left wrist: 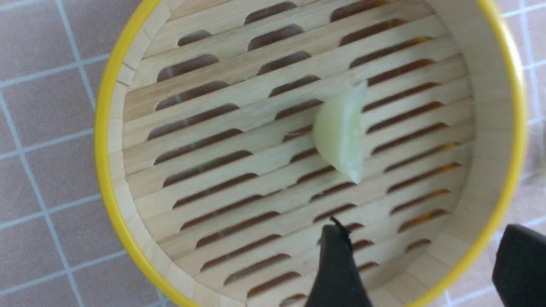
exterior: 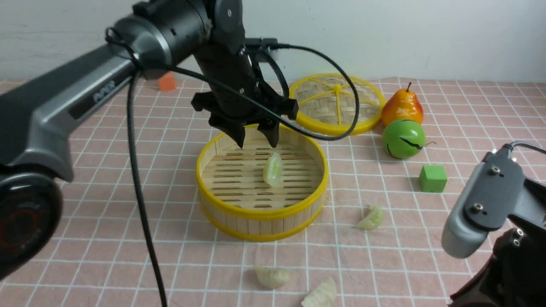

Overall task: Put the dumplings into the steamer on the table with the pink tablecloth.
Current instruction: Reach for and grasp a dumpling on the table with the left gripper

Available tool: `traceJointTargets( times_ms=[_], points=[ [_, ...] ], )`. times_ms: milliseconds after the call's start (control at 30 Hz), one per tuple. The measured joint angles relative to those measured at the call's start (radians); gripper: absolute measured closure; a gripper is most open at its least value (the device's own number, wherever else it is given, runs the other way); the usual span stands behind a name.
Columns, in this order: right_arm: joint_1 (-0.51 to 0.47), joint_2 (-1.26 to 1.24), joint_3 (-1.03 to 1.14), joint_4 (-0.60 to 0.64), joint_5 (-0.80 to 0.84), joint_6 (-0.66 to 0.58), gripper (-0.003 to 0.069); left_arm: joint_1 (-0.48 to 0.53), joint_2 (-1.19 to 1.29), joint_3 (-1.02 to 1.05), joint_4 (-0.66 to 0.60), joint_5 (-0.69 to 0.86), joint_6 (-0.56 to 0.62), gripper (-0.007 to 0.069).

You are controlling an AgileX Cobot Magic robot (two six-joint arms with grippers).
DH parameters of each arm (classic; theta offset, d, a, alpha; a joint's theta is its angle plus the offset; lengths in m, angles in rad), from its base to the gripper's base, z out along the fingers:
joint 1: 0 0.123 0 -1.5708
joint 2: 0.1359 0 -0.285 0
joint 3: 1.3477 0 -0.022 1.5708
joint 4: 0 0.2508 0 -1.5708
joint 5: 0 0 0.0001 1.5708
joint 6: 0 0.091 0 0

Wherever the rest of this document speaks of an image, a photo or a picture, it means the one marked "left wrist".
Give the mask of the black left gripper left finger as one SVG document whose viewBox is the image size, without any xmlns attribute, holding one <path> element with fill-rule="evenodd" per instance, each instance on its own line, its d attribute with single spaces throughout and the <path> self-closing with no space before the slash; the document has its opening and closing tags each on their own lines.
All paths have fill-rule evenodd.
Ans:
<svg viewBox="0 0 546 307">
<path fill-rule="evenodd" d="M 322 228 L 319 267 L 306 307 L 370 307 L 354 260 L 350 231 L 334 217 Z"/>
</svg>

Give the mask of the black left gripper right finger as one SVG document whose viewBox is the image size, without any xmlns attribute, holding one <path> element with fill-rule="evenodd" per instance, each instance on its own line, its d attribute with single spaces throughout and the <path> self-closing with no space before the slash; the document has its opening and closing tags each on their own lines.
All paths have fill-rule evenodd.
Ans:
<svg viewBox="0 0 546 307">
<path fill-rule="evenodd" d="M 497 251 L 493 284 L 504 307 L 546 305 L 546 237 L 507 225 Z"/>
</svg>

